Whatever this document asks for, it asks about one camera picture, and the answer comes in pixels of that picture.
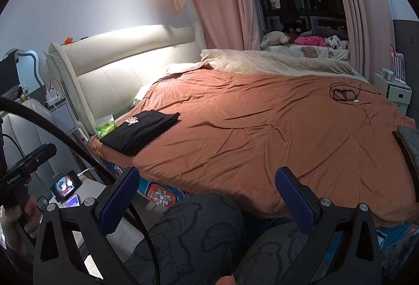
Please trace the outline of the person's left hand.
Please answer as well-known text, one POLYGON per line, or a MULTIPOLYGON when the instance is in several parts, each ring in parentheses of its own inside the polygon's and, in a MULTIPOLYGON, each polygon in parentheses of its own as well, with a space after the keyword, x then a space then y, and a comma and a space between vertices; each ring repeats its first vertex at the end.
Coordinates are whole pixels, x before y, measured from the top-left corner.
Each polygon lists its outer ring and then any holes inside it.
MULTIPOLYGON (((29 195, 28 201, 24 206, 24 214, 27 216, 28 220, 24 226, 24 230, 31 238, 37 238, 41 215, 37 209, 36 197, 32 194, 29 195)), ((15 252, 26 262, 32 263, 33 256, 14 228, 14 223, 17 222, 21 216, 22 209, 20 206, 3 209, 1 214, 1 227, 4 232, 6 245, 10 247, 10 250, 15 252)))

